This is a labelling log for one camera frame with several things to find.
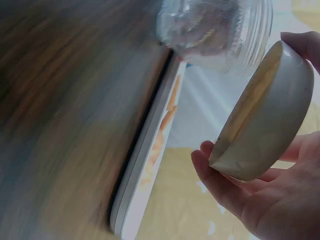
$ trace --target finger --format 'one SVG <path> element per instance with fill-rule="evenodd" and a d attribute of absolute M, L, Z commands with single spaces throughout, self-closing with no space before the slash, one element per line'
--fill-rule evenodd
<path fill-rule="evenodd" d="M 268 185 L 267 182 L 260 179 L 254 179 L 250 182 L 241 182 L 232 177 L 228 177 L 228 179 L 230 180 L 230 182 L 242 188 L 243 190 L 246 190 L 250 194 L 259 192 L 262 189 L 265 189 Z"/>
<path fill-rule="evenodd" d="M 299 157 L 301 145 L 308 136 L 309 134 L 296 136 L 279 160 L 295 163 Z"/>
<path fill-rule="evenodd" d="M 214 146 L 215 145 L 213 142 L 204 141 L 203 143 L 201 143 L 200 150 L 207 156 L 207 158 L 209 158 Z"/>
<path fill-rule="evenodd" d="M 281 39 L 303 58 L 310 60 L 320 73 L 320 33 L 315 31 L 300 34 L 282 32 Z"/>
<path fill-rule="evenodd" d="M 212 196 L 221 206 L 240 219 L 250 194 L 209 167 L 208 158 L 202 151 L 194 151 L 191 158 L 200 180 Z"/>
<path fill-rule="evenodd" d="M 262 176 L 260 176 L 258 179 L 265 181 L 265 182 L 271 182 L 278 177 L 284 172 L 284 169 L 280 168 L 270 168 L 268 171 L 266 171 Z"/>

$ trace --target wooden table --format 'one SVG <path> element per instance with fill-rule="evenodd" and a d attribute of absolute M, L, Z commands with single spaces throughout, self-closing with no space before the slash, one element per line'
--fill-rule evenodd
<path fill-rule="evenodd" d="M 108 240 L 168 51 L 161 0 L 0 1 L 0 239 Z"/>

